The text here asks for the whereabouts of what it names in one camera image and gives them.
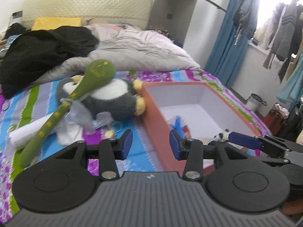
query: bed frame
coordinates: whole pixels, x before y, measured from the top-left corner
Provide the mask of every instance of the bed frame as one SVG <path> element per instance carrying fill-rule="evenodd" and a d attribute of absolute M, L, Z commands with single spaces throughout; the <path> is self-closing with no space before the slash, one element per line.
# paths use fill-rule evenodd
<path fill-rule="evenodd" d="M 146 28 L 153 0 L 24 0 L 24 26 L 39 17 L 86 17 L 114 19 Z"/>

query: orange box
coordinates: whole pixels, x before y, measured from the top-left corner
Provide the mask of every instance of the orange box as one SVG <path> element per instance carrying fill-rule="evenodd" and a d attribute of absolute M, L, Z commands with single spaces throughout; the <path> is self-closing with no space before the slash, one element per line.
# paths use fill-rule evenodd
<path fill-rule="evenodd" d="M 178 171 L 182 175 L 186 164 L 186 161 L 174 158 L 169 145 L 171 128 L 167 121 L 175 115 L 185 120 L 195 139 L 211 141 L 214 135 L 227 128 L 246 135 L 260 135 L 242 114 L 207 83 L 146 82 L 141 96 L 146 101 L 143 123 L 165 171 Z M 211 162 L 204 164 L 204 174 L 214 170 Z"/>

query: electrical outlet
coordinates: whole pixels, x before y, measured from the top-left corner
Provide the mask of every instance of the electrical outlet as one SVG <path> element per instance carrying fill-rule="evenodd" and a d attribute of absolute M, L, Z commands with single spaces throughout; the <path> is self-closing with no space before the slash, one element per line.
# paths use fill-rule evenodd
<path fill-rule="evenodd" d="M 21 18 L 22 14 L 23 14 L 23 11 L 14 12 L 14 13 L 12 13 L 12 17 L 13 17 L 13 19 Z"/>
<path fill-rule="evenodd" d="M 171 14 L 171 13 L 168 13 L 168 14 L 166 15 L 166 19 L 172 19 L 172 14 Z"/>

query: colorful bedsheet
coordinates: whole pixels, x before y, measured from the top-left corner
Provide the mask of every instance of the colorful bedsheet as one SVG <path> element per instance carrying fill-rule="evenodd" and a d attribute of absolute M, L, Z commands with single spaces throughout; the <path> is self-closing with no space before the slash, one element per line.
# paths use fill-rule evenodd
<path fill-rule="evenodd" d="M 249 109 L 247 109 L 221 82 L 203 70 L 180 70 L 174 72 L 117 72 L 116 78 L 140 79 L 143 82 L 191 82 L 202 81 L 214 88 L 228 101 L 260 135 L 270 134 L 268 128 Z M 10 106 L 0 114 L 0 221 L 8 221 L 19 209 L 12 196 L 11 186 L 14 178 L 22 171 L 18 164 L 19 153 L 8 146 L 7 132 L 13 127 L 21 127 L 54 112 L 57 108 L 55 90 L 58 81 L 49 82 L 26 89 L 10 100 Z M 120 137 L 126 129 L 133 131 L 133 145 L 125 161 L 117 161 L 119 172 L 123 171 L 161 171 L 161 165 L 150 141 L 142 127 L 140 118 L 128 118 L 123 121 L 123 129 L 117 134 Z M 103 138 L 103 131 L 99 129 L 94 135 L 83 134 L 87 144 L 98 144 Z M 51 135 L 43 144 L 36 161 L 42 160 L 63 147 L 58 145 L 55 135 Z M 98 174 L 98 161 L 90 160 L 88 170 Z"/>

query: penguin plush toy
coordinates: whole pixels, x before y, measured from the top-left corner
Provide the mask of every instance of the penguin plush toy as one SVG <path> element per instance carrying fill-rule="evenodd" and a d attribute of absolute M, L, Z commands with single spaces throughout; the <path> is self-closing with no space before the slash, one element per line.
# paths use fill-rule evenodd
<path fill-rule="evenodd" d="M 223 132 L 219 133 L 218 135 L 214 136 L 214 140 L 218 141 L 219 139 L 224 139 L 228 141 L 228 136 L 231 132 L 229 132 L 229 129 L 225 129 Z"/>
<path fill-rule="evenodd" d="M 67 98 L 79 85 L 83 76 L 77 75 L 63 79 L 56 90 L 56 99 L 61 104 L 62 98 Z M 122 120 L 132 115 L 141 115 L 145 111 L 145 101 L 138 95 L 142 89 L 140 80 L 113 79 L 91 92 L 81 102 L 91 112 L 93 118 L 98 113 L 110 112 L 113 119 Z"/>

